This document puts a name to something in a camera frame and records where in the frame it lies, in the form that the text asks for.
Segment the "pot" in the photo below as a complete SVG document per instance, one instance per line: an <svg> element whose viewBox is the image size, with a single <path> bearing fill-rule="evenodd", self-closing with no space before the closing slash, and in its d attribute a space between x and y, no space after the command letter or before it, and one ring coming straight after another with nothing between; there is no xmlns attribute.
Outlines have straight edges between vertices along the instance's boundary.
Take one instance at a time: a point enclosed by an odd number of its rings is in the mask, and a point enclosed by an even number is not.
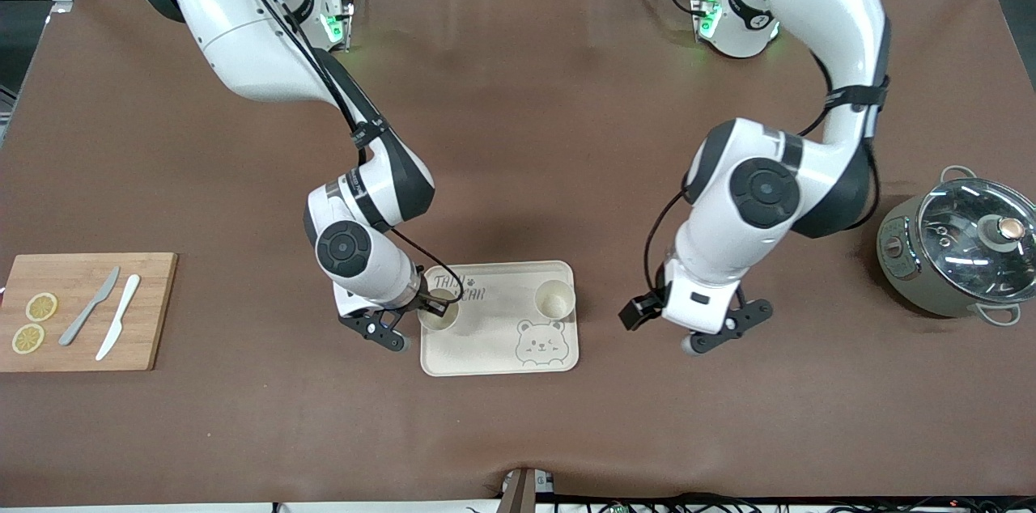
<svg viewBox="0 0 1036 513"><path fill-rule="evenodd" d="M963 177L948 179L951 172ZM1036 296L1036 207L1013 189L950 166L936 189L885 217L877 258L918 307L1010 326L1021 317L1018 305ZM1010 316L999 321L994 311Z"/></svg>

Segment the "bear drawing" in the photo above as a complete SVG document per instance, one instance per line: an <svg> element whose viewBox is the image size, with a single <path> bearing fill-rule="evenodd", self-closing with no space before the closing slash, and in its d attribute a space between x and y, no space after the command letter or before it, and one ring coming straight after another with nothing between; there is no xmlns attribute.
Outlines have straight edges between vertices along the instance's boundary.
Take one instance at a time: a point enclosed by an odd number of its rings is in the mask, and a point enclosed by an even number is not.
<svg viewBox="0 0 1036 513"><path fill-rule="evenodd" d="M565 340L565 323L551 321L537 324L533 321L518 323L518 348L515 355L522 365L549 365L562 363L569 357L569 344Z"/></svg>

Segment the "knife blade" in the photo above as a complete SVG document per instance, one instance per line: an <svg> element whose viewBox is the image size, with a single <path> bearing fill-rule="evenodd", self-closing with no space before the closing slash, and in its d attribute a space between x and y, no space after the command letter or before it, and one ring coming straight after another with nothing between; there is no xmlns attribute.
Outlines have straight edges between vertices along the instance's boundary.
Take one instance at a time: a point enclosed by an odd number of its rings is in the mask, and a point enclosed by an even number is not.
<svg viewBox="0 0 1036 513"><path fill-rule="evenodd" d="M97 294L93 295L93 300L86 304L86 308L83 309L82 313L76 317L68 329L61 334L61 339L58 339L58 343L62 345L70 345L73 341L76 340L76 336L79 335L79 330L83 329L83 323L86 322L86 318L90 316L93 312L93 307L102 304L108 295L112 293L112 289L115 288L115 281L119 278L119 267L115 266L112 268L112 273L108 275L105 279L105 284L100 285L100 289L97 290Z"/></svg>
<svg viewBox="0 0 1036 513"><path fill-rule="evenodd" d="M105 342L100 344L100 349L97 351L97 357L94 360L98 362L104 360L108 351L112 350L112 346L115 345L119 335L122 334L122 315L125 314L126 307L130 306L130 301L133 300L134 292L137 292L139 284L140 275L130 275L130 278L126 279L126 286L122 289L122 298L119 300L119 308L115 311L112 326L108 327L108 335L105 336Z"/></svg>

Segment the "white tray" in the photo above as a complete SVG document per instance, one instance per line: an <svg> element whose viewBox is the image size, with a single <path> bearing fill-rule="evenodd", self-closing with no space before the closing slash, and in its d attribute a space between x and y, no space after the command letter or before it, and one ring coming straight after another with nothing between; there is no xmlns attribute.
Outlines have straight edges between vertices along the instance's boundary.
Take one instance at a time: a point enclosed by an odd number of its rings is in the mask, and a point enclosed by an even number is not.
<svg viewBox="0 0 1036 513"><path fill-rule="evenodd" d="M456 322L444 331L421 327L421 368L430 376L567 371L579 361L576 312L559 321L540 315L536 289L558 280L575 288L560 260L453 266L464 284ZM430 290L458 292L443 266L425 273ZM549 344L540 350L537 338Z"/></svg>

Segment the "wooden cutting board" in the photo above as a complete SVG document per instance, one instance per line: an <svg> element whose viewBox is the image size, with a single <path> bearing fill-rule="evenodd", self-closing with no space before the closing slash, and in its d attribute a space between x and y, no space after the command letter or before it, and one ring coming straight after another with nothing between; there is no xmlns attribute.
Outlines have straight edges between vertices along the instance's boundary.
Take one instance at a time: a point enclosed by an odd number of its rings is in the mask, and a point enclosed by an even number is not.
<svg viewBox="0 0 1036 513"><path fill-rule="evenodd" d="M111 294L93 310L70 345L59 345L61 334L93 298L115 266L120 267L119 278ZM0 304L0 372L151 369L175 268L176 255L168 252L16 257ZM140 275L140 286L122 316L122 335L98 362L94 358L108 334L130 275ZM11 347L11 339L19 327L32 322L25 315L25 307L40 292L57 296L58 309L51 318L38 323L46 331L39 348L20 355Z"/></svg>

